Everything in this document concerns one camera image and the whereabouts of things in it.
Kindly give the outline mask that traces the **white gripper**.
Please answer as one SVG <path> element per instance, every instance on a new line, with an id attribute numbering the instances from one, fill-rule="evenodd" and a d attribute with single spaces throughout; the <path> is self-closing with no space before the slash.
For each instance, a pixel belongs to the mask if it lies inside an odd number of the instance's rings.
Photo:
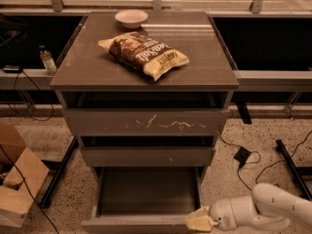
<path id="1" fill-rule="evenodd" d="M 196 216 L 186 219 L 186 226 L 193 231 L 211 232 L 214 227 L 221 231 L 231 231 L 245 226 L 248 198 L 227 198 L 214 202 L 211 206 L 198 209 Z"/>

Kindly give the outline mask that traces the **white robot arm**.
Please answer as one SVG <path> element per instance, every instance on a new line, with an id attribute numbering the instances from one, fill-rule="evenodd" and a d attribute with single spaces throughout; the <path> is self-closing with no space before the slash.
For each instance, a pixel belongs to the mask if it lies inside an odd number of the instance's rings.
<path id="1" fill-rule="evenodd" d="M 312 202 L 268 183 L 257 184 L 250 196 L 227 198 L 189 214 L 189 230 L 211 232 L 236 230 L 241 226 L 260 231 L 283 230 L 294 220 L 312 227 Z"/>

